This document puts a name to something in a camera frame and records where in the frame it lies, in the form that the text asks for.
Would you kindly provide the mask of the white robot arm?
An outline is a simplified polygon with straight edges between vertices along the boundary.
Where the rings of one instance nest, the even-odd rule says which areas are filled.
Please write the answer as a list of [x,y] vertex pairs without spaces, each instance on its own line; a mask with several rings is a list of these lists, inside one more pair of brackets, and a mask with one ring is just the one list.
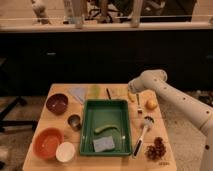
[[128,89],[133,94],[150,89],[181,110],[206,136],[200,171],[213,171],[213,107],[170,86],[167,83],[167,73],[162,69],[143,71],[128,83]]

